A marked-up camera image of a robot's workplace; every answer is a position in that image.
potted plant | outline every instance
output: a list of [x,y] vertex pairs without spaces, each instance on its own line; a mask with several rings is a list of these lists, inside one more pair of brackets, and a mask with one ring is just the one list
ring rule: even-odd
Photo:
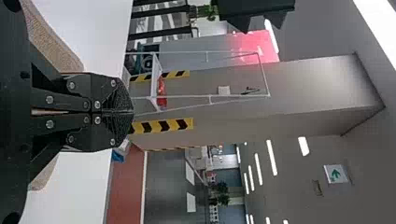
[[209,204],[228,206],[230,202],[230,195],[227,184],[223,181],[213,184],[210,187]]
[[207,18],[209,21],[214,21],[219,15],[217,0],[210,1],[210,5],[191,6],[190,18]]

yellow and black warning stripe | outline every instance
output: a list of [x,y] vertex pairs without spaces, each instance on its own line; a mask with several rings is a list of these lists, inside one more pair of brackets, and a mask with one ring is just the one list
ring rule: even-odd
[[[189,77],[189,76],[190,76],[190,70],[171,71],[161,74],[161,77],[165,79],[177,78],[177,77]],[[140,74],[140,75],[132,76],[130,78],[131,82],[145,82],[150,80],[151,80],[151,73]]]
[[193,128],[193,118],[148,120],[132,123],[130,133],[165,133]]

hazard tape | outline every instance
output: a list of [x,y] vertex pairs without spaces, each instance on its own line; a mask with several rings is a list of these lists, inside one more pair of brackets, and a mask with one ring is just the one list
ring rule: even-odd
[[[177,77],[189,77],[189,76],[190,76],[190,70],[171,71],[161,74],[161,77],[165,79],[177,78]],[[130,78],[130,82],[146,82],[150,80],[151,80],[151,73],[140,74],[140,75],[132,76]]]
[[187,149],[192,149],[192,148],[198,148],[198,146],[195,146],[195,147],[168,147],[168,148],[144,149],[144,150],[152,151],[152,152],[162,152],[162,151],[187,150]]
[[193,128],[193,118],[148,120],[132,123],[130,133],[166,133],[192,130]]

red floor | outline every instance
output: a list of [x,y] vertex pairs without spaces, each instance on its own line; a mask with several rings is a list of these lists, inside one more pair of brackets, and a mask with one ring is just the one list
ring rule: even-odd
[[114,163],[107,224],[138,224],[142,197],[144,152],[133,145],[125,163]]

sign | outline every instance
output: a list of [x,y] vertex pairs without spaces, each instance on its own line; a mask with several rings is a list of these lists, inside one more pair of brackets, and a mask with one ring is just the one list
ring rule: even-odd
[[343,184],[348,183],[347,172],[341,164],[324,165],[324,172],[327,176],[329,184]]

